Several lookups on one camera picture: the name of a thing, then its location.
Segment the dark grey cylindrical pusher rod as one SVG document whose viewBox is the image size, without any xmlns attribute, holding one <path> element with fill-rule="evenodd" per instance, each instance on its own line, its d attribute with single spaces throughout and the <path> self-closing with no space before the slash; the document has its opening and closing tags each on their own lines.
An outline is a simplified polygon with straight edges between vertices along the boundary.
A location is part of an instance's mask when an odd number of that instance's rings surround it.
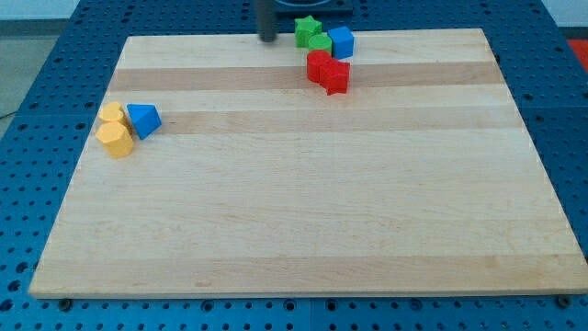
<svg viewBox="0 0 588 331">
<path fill-rule="evenodd" d="M 277 17 L 274 0 L 254 0 L 256 31 L 262 42 L 274 42 L 277 38 Z"/>
</svg>

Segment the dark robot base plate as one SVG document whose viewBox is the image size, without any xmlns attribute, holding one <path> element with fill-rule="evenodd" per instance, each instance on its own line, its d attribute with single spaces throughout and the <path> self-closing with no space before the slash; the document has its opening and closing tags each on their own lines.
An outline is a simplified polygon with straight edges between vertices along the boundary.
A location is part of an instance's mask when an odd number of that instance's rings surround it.
<svg viewBox="0 0 588 331">
<path fill-rule="evenodd" d="M 353 12 L 352 0 L 275 0 L 279 14 L 348 14 Z"/>
</svg>

